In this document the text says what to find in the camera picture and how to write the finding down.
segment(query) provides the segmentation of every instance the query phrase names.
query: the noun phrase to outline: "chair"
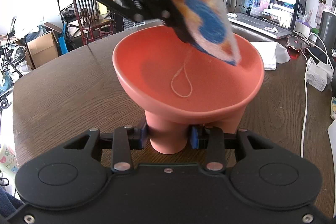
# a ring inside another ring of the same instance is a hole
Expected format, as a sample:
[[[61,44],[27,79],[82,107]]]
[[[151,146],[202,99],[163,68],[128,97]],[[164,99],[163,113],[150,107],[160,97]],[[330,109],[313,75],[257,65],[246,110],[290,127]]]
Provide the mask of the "chair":
[[[91,7],[92,2],[93,5],[93,12],[92,12],[92,19],[90,23],[89,29],[89,20],[91,14]],[[84,35],[84,31],[88,31],[87,36],[89,36],[88,41],[95,41],[103,36],[113,34],[113,19],[100,19],[99,12],[97,8],[97,1],[96,0],[73,0],[73,6],[75,8],[76,17],[78,20],[79,30],[82,35],[83,45],[86,43],[86,36]],[[109,27],[109,31],[105,32],[102,31],[102,27]],[[93,31],[98,29],[99,35],[94,37]]]

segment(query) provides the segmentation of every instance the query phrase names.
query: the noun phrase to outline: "white tissue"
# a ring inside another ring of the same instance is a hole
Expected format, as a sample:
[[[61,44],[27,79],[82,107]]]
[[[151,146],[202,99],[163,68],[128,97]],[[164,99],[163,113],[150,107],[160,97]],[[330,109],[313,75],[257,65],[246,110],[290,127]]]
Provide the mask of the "white tissue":
[[[287,49],[278,42],[251,42],[260,53],[265,70],[275,70],[277,63],[282,64],[290,60]]]

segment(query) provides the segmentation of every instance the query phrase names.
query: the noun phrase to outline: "laptop screen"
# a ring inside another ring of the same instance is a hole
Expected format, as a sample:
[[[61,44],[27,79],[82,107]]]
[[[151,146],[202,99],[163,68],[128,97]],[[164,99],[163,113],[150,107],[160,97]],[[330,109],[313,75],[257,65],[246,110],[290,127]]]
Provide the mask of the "laptop screen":
[[[247,14],[293,31],[300,0],[243,0]]]

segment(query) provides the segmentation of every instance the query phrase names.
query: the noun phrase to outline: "chair backrest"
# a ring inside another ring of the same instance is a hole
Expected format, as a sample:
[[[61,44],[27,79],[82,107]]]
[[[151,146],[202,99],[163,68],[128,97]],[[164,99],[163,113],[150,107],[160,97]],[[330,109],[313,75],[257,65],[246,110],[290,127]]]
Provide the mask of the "chair backrest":
[[[79,26],[88,25],[93,4],[92,21],[99,20],[96,0],[72,0]]]

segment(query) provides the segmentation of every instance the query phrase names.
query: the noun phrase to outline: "silver laptop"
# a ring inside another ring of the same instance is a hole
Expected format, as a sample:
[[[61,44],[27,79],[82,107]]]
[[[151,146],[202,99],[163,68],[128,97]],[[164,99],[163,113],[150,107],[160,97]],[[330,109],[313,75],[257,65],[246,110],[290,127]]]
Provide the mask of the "silver laptop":
[[[281,39],[293,33],[300,0],[242,0],[230,22]]]

